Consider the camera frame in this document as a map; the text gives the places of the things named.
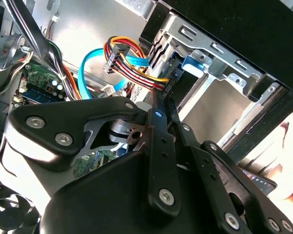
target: black connector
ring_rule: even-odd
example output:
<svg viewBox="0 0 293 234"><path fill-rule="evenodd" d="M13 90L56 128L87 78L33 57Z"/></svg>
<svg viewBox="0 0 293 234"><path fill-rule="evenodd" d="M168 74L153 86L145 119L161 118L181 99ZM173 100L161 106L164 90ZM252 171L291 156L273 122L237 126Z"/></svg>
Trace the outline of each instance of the black connector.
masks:
<svg viewBox="0 0 293 234"><path fill-rule="evenodd" d="M120 53L123 53L125 56L128 54L130 47L124 44L116 44L113 48L111 56L108 58L104 66L104 71L108 74L113 73L112 67L114 66L115 61L120 57Z"/></svg>

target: yellow wire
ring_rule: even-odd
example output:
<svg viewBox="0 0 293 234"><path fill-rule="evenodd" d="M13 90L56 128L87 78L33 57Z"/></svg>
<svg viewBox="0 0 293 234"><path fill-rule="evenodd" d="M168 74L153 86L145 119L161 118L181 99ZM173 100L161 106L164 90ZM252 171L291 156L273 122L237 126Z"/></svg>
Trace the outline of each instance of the yellow wire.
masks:
<svg viewBox="0 0 293 234"><path fill-rule="evenodd" d="M169 79L167 79L167 78L156 78L156 77L152 77L152 76L149 76L149 75L147 75L147 74L145 74L145 73L143 73L143 72L137 70L134 66L132 66L132 65L129 63L129 61L126 59L126 57L125 57L125 55L124 55L123 53L120 53L120 55L122 56L122 58L123 58L123 60L125 61L125 63L127 63L127 64L131 67L132 70L138 72L140 75L142 75L142 76L144 76L144 77L147 77L147 78L149 78L149 79L155 80L155 81L159 81L159 82L168 82L168 81L169 81Z"/></svg>
<svg viewBox="0 0 293 234"><path fill-rule="evenodd" d="M115 38L112 38L111 39L111 44L113 45L113 47L115 46L115 40L121 40L121 39L125 39L125 40L128 40L128 41L131 41L132 43L134 43L142 52L142 55L143 55L143 58L146 57L146 55L144 54L143 50L141 49L141 47L138 45L137 42L135 42L133 39L129 38L129 37L115 37Z"/></svg>

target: screw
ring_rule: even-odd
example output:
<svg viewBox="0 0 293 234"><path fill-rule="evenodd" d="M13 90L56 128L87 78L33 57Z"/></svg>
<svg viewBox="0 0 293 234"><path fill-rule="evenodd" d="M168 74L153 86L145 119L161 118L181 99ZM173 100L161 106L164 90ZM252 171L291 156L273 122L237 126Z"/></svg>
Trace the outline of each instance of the screw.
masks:
<svg viewBox="0 0 293 234"><path fill-rule="evenodd" d="M133 105L131 105L130 103L126 102L126 107L133 109Z"/></svg>
<svg viewBox="0 0 293 234"><path fill-rule="evenodd" d="M189 126L187 126L187 125L185 125L185 124L184 124L183 128L186 129L187 131L190 131Z"/></svg>
<svg viewBox="0 0 293 234"><path fill-rule="evenodd" d="M69 146L73 143L73 138L67 133L59 133L55 136L55 141L62 146Z"/></svg>
<svg viewBox="0 0 293 234"><path fill-rule="evenodd" d="M230 213L225 213L225 219L226 219L226 222L229 224L230 227L232 227L235 230L239 230L240 225L239 225L239 222L236 219L236 217L234 217Z"/></svg>
<svg viewBox="0 0 293 234"><path fill-rule="evenodd" d="M290 233L293 233L293 229L292 229L292 227L288 224L287 221L283 220L283 221L282 221L282 224L283 224L283 227L286 228L286 230L288 230Z"/></svg>
<svg viewBox="0 0 293 234"><path fill-rule="evenodd" d="M280 231L280 227L278 226L278 224L272 219L268 219L270 225L272 226L273 229L275 229L277 232Z"/></svg>
<svg viewBox="0 0 293 234"><path fill-rule="evenodd" d="M214 144L209 144L209 146L213 149L213 150L217 150L217 147Z"/></svg>
<svg viewBox="0 0 293 234"><path fill-rule="evenodd" d="M159 192L159 197L168 206L172 206L175 202L174 195L171 193L171 191L167 189L161 189Z"/></svg>
<svg viewBox="0 0 293 234"><path fill-rule="evenodd" d="M275 86L272 86L272 87L269 88L268 91L272 93L273 91L275 91L275 89L276 89L276 87Z"/></svg>
<svg viewBox="0 0 293 234"><path fill-rule="evenodd" d="M159 113L158 111L156 111L155 114L156 114L158 117L163 117L162 114Z"/></svg>
<svg viewBox="0 0 293 234"><path fill-rule="evenodd" d="M45 125L45 121L40 118L40 117L29 117L27 120L26 120L26 124L31 127L31 128L43 128L44 125Z"/></svg>

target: capacitor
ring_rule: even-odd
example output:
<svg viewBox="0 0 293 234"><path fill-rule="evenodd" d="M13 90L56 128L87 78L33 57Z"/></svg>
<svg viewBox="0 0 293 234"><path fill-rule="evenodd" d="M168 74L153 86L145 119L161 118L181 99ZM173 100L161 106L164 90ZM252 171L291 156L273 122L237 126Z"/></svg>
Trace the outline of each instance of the capacitor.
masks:
<svg viewBox="0 0 293 234"><path fill-rule="evenodd" d="M65 96L65 93L64 93L64 92L61 92L61 93L58 95L58 97L59 97L60 99L63 99L64 96Z"/></svg>
<svg viewBox="0 0 293 234"><path fill-rule="evenodd" d="M58 81L57 81L56 79L54 79L53 81L51 81L51 84L52 84L53 86L57 86L57 85L58 85Z"/></svg>
<svg viewBox="0 0 293 234"><path fill-rule="evenodd" d="M58 88L58 90L63 90L63 84L59 84L59 85L57 86L57 88Z"/></svg>

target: cooling fan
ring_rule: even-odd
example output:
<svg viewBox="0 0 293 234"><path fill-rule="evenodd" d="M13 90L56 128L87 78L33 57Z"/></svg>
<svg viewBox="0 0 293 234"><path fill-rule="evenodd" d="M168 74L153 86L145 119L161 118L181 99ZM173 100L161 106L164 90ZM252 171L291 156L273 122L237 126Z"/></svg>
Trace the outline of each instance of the cooling fan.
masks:
<svg viewBox="0 0 293 234"><path fill-rule="evenodd" d="M0 234L32 234L39 212L27 199L0 185Z"/></svg>

